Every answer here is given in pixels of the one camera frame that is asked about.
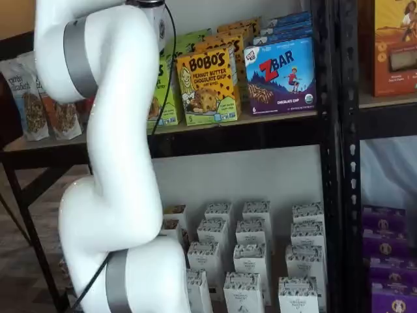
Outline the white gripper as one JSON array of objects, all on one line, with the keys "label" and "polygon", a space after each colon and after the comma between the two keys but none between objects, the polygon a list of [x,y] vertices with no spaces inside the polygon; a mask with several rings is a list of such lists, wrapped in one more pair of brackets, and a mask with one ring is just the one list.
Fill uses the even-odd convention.
[{"label": "white gripper", "polygon": [[156,5],[147,9],[147,17],[158,40],[158,48],[165,48],[165,5]]}]

